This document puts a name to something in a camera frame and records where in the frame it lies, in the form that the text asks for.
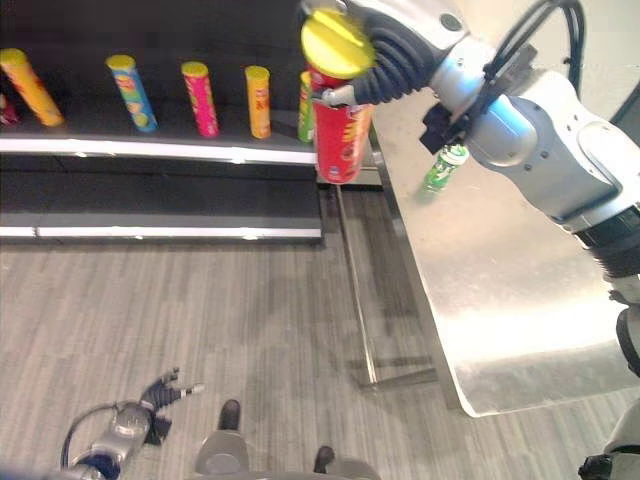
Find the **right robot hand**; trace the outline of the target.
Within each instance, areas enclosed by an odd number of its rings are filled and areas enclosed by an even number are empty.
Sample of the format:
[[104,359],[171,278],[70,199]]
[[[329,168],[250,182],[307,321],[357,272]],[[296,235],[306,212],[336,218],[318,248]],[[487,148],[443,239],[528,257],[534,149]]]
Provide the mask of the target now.
[[316,87],[313,99],[331,107],[377,105],[428,84],[449,45],[439,17],[444,1],[300,1],[302,21],[321,8],[347,16],[373,48],[373,65],[341,87]]

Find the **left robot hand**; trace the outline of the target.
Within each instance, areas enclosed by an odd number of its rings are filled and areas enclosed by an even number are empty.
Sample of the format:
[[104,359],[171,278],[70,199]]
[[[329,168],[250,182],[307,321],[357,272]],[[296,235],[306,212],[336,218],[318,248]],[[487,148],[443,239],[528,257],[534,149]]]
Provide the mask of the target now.
[[143,391],[139,399],[139,404],[149,411],[150,427],[145,439],[146,444],[161,446],[169,434],[172,420],[160,414],[162,409],[204,391],[203,383],[174,387],[173,383],[178,379],[179,373],[180,368],[174,367],[162,374]]

